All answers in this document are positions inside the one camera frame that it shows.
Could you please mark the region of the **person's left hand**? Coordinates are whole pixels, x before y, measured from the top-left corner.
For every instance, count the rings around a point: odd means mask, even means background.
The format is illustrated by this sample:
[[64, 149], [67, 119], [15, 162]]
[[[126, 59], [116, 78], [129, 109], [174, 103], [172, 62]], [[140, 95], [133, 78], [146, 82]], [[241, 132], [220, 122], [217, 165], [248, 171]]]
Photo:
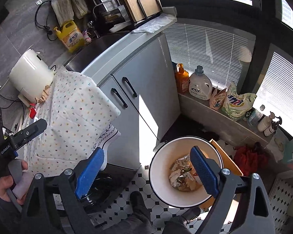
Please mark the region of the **person's left hand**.
[[[28, 163], [22, 160], [22, 170], [28, 170]], [[9, 195], [7, 194], [7, 189], [13, 185], [13, 177], [11, 175], [3, 176], [0, 178], [0, 198], [6, 202], [11, 202]], [[26, 199], [26, 194], [21, 199], [17, 199], [19, 205], [23, 205]]]

